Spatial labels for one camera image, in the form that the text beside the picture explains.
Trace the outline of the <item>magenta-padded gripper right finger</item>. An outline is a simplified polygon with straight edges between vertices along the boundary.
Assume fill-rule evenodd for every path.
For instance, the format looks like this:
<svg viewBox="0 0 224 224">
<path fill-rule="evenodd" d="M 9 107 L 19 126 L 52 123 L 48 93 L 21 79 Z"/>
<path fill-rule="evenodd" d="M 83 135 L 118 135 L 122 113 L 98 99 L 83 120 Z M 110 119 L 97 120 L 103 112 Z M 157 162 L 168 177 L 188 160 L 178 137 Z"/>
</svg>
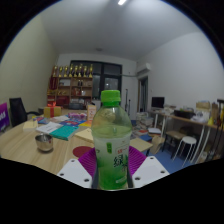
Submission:
<svg viewBox="0 0 224 224">
<path fill-rule="evenodd" d="M 155 156 L 146 157 L 136 148 L 129 147 L 129 188 L 140 188 L 168 175 L 169 172 Z"/>
</svg>

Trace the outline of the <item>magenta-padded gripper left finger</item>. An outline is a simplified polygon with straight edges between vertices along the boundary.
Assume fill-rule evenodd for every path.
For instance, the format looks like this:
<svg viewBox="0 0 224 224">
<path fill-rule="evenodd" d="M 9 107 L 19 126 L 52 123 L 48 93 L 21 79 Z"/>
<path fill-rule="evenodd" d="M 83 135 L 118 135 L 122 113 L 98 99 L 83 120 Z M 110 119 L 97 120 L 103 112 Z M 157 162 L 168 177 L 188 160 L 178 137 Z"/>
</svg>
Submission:
<svg viewBox="0 0 224 224">
<path fill-rule="evenodd" d="M 78 186 L 96 189 L 98 171 L 95 149 L 92 148 L 79 159 L 70 159 L 58 172 L 58 176 Z"/>
</svg>

